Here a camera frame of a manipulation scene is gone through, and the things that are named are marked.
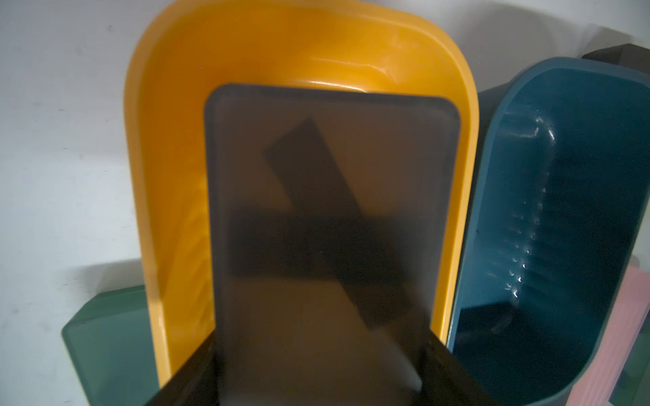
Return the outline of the pink pencil case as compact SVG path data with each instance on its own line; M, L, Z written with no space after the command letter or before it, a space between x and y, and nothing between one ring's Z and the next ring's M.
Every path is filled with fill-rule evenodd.
M626 269L598 351L570 392L569 405L605 405L649 311L649 272Z

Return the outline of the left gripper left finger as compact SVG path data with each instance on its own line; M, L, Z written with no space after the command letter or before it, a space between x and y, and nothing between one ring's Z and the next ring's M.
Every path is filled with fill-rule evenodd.
M146 406L219 405L218 360L214 333L146 403Z

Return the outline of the green pencil case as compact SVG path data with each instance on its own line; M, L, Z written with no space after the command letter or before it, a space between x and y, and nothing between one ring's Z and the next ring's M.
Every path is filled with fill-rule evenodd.
M98 294L62 339L88 404L144 405L159 390L144 287Z

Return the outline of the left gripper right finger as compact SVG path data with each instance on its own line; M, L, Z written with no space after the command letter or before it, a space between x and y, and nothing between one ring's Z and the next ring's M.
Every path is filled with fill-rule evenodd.
M418 360L419 405L499 405L432 333Z

